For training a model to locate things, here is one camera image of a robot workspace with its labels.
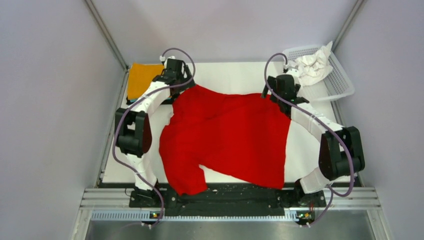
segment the black motor joint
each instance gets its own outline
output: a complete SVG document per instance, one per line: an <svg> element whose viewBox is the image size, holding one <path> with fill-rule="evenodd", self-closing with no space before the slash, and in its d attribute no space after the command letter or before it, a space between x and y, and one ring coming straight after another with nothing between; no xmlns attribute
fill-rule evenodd
<svg viewBox="0 0 424 240"><path fill-rule="evenodd" d="M163 82L169 86L175 86L186 83L192 78L192 73L189 67L183 60L168 58L166 60L166 68L163 69L160 75L154 77L153 82ZM192 80L188 84L181 87L173 87L170 89L170 95L178 95L191 87L194 87L195 81Z"/></svg>
<svg viewBox="0 0 424 240"><path fill-rule="evenodd" d="M277 77L268 76L268 79L266 80L269 84L269 87L274 91L275 94L277 94L280 98L291 102L295 105L301 104L301 103L309 103L308 100L306 100L304 97L297 97L298 92L301 88L299 84L295 84L295 79L290 74L282 74L278 75ZM265 85L262 91L262 98L266 98L268 95L268 86ZM278 104L279 109L282 113L284 113L287 117L291 117L292 115L292 107L288 105L287 103L279 100L276 96L273 94L269 97L269 99Z"/></svg>

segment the red t-shirt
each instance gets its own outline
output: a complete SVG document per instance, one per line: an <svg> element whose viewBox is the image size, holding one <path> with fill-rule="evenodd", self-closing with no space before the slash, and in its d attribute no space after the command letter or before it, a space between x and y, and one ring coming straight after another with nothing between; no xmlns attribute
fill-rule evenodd
<svg viewBox="0 0 424 240"><path fill-rule="evenodd" d="M179 195L207 189L199 165L259 186L283 187L290 119L269 98L197 85L176 99L173 112L159 153Z"/></svg>

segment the white table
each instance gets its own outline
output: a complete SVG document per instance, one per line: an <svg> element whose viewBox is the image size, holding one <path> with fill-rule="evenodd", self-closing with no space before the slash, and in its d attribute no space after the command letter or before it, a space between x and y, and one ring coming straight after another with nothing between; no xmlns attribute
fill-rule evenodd
<svg viewBox="0 0 424 240"><path fill-rule="evenodd" d="M196 84L223 94L251 94L261 93L264 86L265 62L216 62L216 63L196 63L196 74L194 80ZM272 62L268 67L268 75L277 76L283 72L281 62ZM122 100L122 108L126 108L126 96ZM313 102L312 106L323 113L332 121L335 120L333 108L330 102ZM150 117L152 125L152 145L150 151L155 151L152 160L153 171L160 183L167 183L164 166L159 155L159 139L165 126L165 119L172 110L171 105L161 105ZM286 145L286 159L284 167L284 182L293 183L297 179L309 174L318 166L318 156L320 145L317 140L309 134L303 127L295 122L291 122ZM125 155L116 149L117 157L128 162ZM204 171L207 183L244 183L235 177L225 175L205 166L200 166ZM350 178L343 177L337 182L349 182ZM133 171L117 163L112 156L110 148L109 156L104 171L103 183L134 183Z"/></svg>

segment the cable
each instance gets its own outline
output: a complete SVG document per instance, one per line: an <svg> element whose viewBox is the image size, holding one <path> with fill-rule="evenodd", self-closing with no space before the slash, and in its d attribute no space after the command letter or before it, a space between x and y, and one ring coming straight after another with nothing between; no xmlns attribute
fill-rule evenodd
<svg viewBox="0 0 424 240"><path fill-rule="evenodd" d="M282 57L284 58L285 64L287 65L289 63L287 56L284 53L282 53Z"/></svg>
<svg viewBox="0 0 424 240"><path fill-rule="evenodd" d="M141 96L140 97L140 99L138 99L136 102L134 102L132 105L130 105L126 110L125 110L125 112L123 113L123 115L122 115L122 117L121 117L121 119L119 120L119 123L118 123L118 125L117 125L117 128L116 128L116 132L115 132L115 136L114 136L114 138L113 138L113 145L112 145L112 155L113 155L113 158L115 159L115 161L117 161L119 164L121 164L121 165L123 165L123 166L125 166L125 167L127 167L127 168L129 168L129 169L131 169L137 176L138 176L138 178L141 180L141 181L143 181L147 186L149 186L150 188L152 188L155 192L156 192L156 194L159 196L159 198L160 198L160 204L161 204L161 206L160 206L160 213L159 213L159 217L157 218L157 220L156 220L156 222L154 222L152 225L151 225L151 227L154 227L154 226L156 226L158 223L159 223L159 221L162 219L162 217L164 216L164 197L162 196L162 194L161 194L161 192L159 192L159 190L157 189L157 188L155 188L155 186L153 186L152 184L150 184L146 179L144 179L139 173L138 173L138 171L135 169L135 168L133 168L131 165L129 165L129 164L126 164L125 162L123 162L123 161L121 161L121 160L119 160L118 158L117 158L117 155L116 155L116 151L115 151L115 148L116 147L114 147L114 146L116 146L116 144L117 144L117 136L118 136L118 134L119 134L119 130L121 129L121 126L122 126L122 124L123 124L123 122L124 122L124 119L125 119L125 117L127 116L127 114L131 111L131 109L133 109L135 106L137 106L138 104L140 104L146 97L148 97L148 96L150 96L150 95L152 95L152 94L155 94L155 93L157 93L157 92L159 92L159 91L162 91L162 90L165 90L165 89L171 89L171 88L179 88L179 87L182 87L182 86L184 86L184 85L187 85L187 84L189 84L192 80L193 80L193 78L195 77L195 74L196 74L196 65L195 65L195 62L193 61L193 59L192 59L192 57L187 53L187 52L185 52L185 51L183 51L183 50L181 50L181 49L179 49L179 48L177 48L177 47L171 47L171 48L168 48L168 49L166 49L163 53L162 53L162 55L161 56L165 56L165 54L167 53L167 52L169 52L169 51L171 51L171 50L177 50L177 51L180 51L181 53L183 53L183 54L185 54L187 57L188 57L188 59L190 59L190 61L191 61L191 64L193 64L193 74L191 75L191 78L188 80L188 81L186 81L186 82L184 82L184 83L181 83L181 84L177 84L177 85L173 85L173 86L165 86L165 87L160 87L160 88L157 88L157 89L155 89L155 90L153 90L153 91L151 91L151 92L149 92L149 93L147 93L146 95L143 95L143 96ZM122 227L122 228L120 228L119 230L121 230L121 229L123 229L123 228L126 228L126 227L129 227L129 226L131 226L131 224L129 224L129 225L126 225L126 226L124 226L124 227Z"/></svg>
<svg viewBox="0 0 424 240"><path fill-rule="evenodd" d="M317 118L315 115L313 115L312 113L306 111L305 109L298 107L297 105L283 99L282 97L278 96L273 89L271 88L270 84L267 81L267 70L268 70L268 65L270 64L271 60L273 58L275 58L276 56L283 56L285 59L287 59L287 56L284 53L281 52L277 52L274 55L272 55L268 61L266 61L266 65L265 65L265 70L264 70L264 78L265 78L265 84L268 87L269 91L271 92L272 95L274 95L278 100L282 101L283 103L291 106L292 108L298 109L299 111L301 111L302 113L310 116L311 118L315 119L315 121L317 121L319 124L321 124L321 126L323 126L325 129L327 129L328 132L331 133L331 135L333 135L335 137L335 139L337 139L337 141L340 143L340 145L343 147L344 152L346 153L347 156L347 162L349 164L349 173L350 173L350 182L349 182L349 188L347 189L346 193L338 193L336 192L330 185L328 185L327 187L331 190L332 193L334 193L335 195L339 196L339 197L347 197L349 196L349 194L351 194L352 190L354 189L354 181L355 181L355 177L354 177L354 164L352 162L352 156L351 153L348 149L348 146L346 146L346 144L343 142L343 140L339 137L339 135L337 135L337 133L335 133L331 128L329 128L329 126L327 126L323 121L321 121L319 118Z"/></svg>
<svg viewBox="0 0 424 240"><path fill-rule="evenodd" d="M125 195L127 195L128 197L131 197L130 195L127 194L127 189L125 188Z"/></svg>
<svg viewBox="0 0 424 240"><path fill-rule="evenodd" d="M309 227L312 227L313 225L317 224L317 222L326 214L327 210L330 208L331 203L333 202L334 192L331 191L330 200L327 203L327 206L325 206L324 210L321 212L321 214L315 218L315 220L308 224Z"/></svg>

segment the metal floor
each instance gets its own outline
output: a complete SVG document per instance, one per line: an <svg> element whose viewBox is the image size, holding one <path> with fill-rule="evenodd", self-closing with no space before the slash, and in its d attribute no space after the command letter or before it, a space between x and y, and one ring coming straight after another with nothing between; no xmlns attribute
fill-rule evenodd
<svg viewBox="0 0 424 240"><path fill-rule="evenodd" d="M374 240L366 210L326 213L311 228L293 222L162 222L149 230L131 222L91 221L86 240Z"/></svg>

